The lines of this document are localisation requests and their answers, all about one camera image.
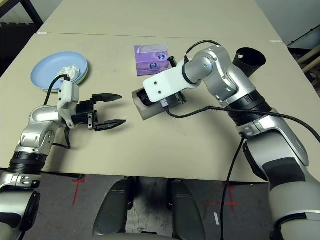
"stacked plates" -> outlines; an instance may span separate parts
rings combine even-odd
[[[57,73],[63,67],[70,67],[73,64],[79,68],[79,75],[76,79],[72,80],[72,83],[78,85],[85,79],[88,73],[88,62],[83,55],[74,51],[57,52],[42,59],[31,72],[31,82],[37,88],[48,91],[50,84],[57,77]],[[63,78],[54,84],[51,92],[57,92],[62,83]]]

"gray floor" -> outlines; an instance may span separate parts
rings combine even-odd
[[[87,240],[107,192],[120,176],[87,175],[84,182],[43,174],[39,212],[25,240]],[[128,212],[127,233],[141,231],[172,235],[171,212],[166,208],[166,183],[163,178],[141,178],[141,192]],[[220,212],[223,183],[185,180],[198,205],[206,238],[220,239],[220,226],[214,213]],[[73,204],[76,188],[78,191]],[[267,240],[272,229],[267,184],[237,185],[229,189],[225,206],[226,240]]]

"table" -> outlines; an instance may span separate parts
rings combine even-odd
[[[64,0],[39,32],[281,40],[255,0]]]
[[[256,22],[264,22],[270,27],[260,11],[257,18]],[[250,79],[267,102],[280,113],[301,118],[320,132],[317,120],[320,116],[319,97],[287,47],[281,42],[270,41],[280,39],[279,36],[270,32],[248,38],[247,34],[242,34],[235,40],[229,34],[222,36],[222,33],[220,37],[211,39],[222,44],[231,58],[241,47],[258,49],[265,55],[266,65]],[[208,111],[184,119],[174,119],[161,113],[143,121],[131,94],[141,88],[143,80],[147,78],[136,76],[134,45],[166,43],[169,54],[180,60],[189,46],[203,39],[204,36],[35,34],[0,79],[0,167],[8,166],[21,132],[28,124],[29,113],[41,105],[46,96],[45,92],[34,87],[30,81],[33,67],[55,52],[76,51],[83,54],[89,62],[87,79],[79,89],[80,101],[87,100],[91,94],[96,93],[122,95],[121,100],[98,103],[96,109],[101,121],[126,119],[127,122],[108,131],[89,131],[86,126],[71,131],[72,149],[52,147],[45,171],[225,180],[240,142],[235,124],[225,112]],[[204,84],[183,93],[188,103],[174,108],[172,112],[175,114],[189,113],[207,105],[218,106]],[[56,94],[52,94],[49,104],[57,104]],[[320,180],[319,143],[298,124],[289,121],[288,124],[308,151],[310,173]],[[64,143],[62,132],[57,134],[55,142]],[[231,180],[262,182],[252,173],[242,152]]]

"tissue box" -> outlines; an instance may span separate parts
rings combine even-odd
[[[154,75],[169,69],[167,44],[134,46],[134,53],[138,76]]]

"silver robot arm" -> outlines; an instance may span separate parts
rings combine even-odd
[[[152,102],[161,101],[166,107],[165,98],[183,89],[197,88],[201,81],[224,108],[277,113],[219,45],[148,78],[143,86]],[[308,173],[309,160],[303,144],[282,118],[228,114],[247,139],[243,151],[253,172],[269,182],[274,239],[319,239],[320,183]]]
[[[87,124],[89,129],[95,131],[115,128],[126,121],[98,123],[94,105],[100,101],[111,102],[120,98],[117,94],[94,94],[90,100],[78,104],[79,87],[65,80],[58,93],[57,106],[42,105],[31,112],[8,170],[0,178],[1,240],[22,239],[25,232],[34,225],[40,201],[40,193],[34,189],[40,185],[41,171],[58,128],[65,128],[65,133],[79,124]]]

